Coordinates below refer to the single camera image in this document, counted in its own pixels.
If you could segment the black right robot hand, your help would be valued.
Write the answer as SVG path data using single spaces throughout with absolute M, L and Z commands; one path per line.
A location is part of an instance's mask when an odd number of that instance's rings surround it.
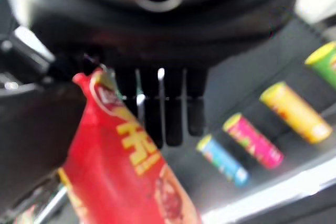
M 48 184 L 83 111 L 71 83 L 94 61 L 135 88 L 135 70 L 205 74 L 280 30 L 280 6 L 296 0 L 1 0 L 1 72 L 23 84 L 1 89 L 1 215 Z

